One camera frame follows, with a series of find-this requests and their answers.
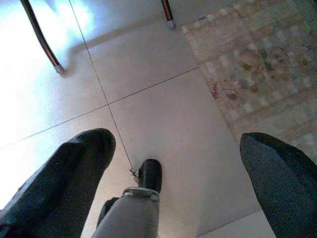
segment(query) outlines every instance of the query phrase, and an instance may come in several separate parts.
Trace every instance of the tile floor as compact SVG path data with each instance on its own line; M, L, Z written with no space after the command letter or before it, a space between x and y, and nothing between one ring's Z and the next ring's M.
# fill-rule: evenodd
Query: tile floor
M163 167L161 238L197 237L260 209L180 30L229 0L170 0L173 31L159 0L30 3L67 73L55 73L20 2L0 1L0 208L62 142L105 127L117 149L83 238L103 203L135 184L130 163L150 157Z

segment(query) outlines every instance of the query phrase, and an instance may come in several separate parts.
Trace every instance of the patterned rug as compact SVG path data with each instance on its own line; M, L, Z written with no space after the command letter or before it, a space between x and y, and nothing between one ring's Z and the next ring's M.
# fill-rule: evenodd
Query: patterned rug
M241 1L183 32L237 140L264 132L317 163L317 38L292 1Z

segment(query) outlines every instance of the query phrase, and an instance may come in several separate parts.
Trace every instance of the chair leg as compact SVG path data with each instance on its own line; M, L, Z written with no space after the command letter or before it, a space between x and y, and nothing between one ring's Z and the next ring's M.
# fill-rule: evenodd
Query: chair leg
M35 17L34 11L29 3L28 0L20 0L24 10L26 11L26 14L29 17L29 20L31 22L31 25L34 29L34 32L36 34L36 37L38 38L44 52L46 53L46 55L48 56L48 58L50 59L50 61L52 62L52 65L54 66L54 69L56 70L57 73L62 74L64 72L63 67L60 65L60 63L58 62L57 58L55 57L54 53L51 51L47 41L45 40L45 37L41 31L41 28L39 26L39 23Z
M169 27L169 29L174 29L176 27L176 23L174 21L172 12L170 10L169 2L168 2L168 0L161 0L161 2L163 5L165 15L166 15L167 26Z

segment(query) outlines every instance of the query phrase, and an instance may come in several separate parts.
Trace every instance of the metal chair leg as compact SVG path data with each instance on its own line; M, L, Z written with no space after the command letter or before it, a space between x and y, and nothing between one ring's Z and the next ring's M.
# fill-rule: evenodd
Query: metal chair leg
M54 69L56 70L57 73L62 74L64 72L63 67L60 65L60 63L58 62L57 58L55 57L54 53L51 51L48 43L45 40L45 37L41 31L41 28L39 26L39 23L35 17L34 11L29 3L28 0L20 0L24 10L26 11L26 14L29 17L29 20L31 22L31 25L34 29L34 32L36 34L36 37L38 38L44 52L46 53L46 55L48 56L48 58L50 59L50 61L52 62Z
M168 2L168 0L161 0L161 2L163 5L165 15L166 15L167 26L169 27L169 29L174 29L176 27L176 23L174 21L172 12L170 10L169 2Z

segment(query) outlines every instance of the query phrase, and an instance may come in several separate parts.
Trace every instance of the rug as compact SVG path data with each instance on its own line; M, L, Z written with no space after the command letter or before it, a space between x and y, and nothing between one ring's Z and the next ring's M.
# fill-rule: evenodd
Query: rug
M248 0L183 26L239 141L264 132L317 163L317 38L291 0Z

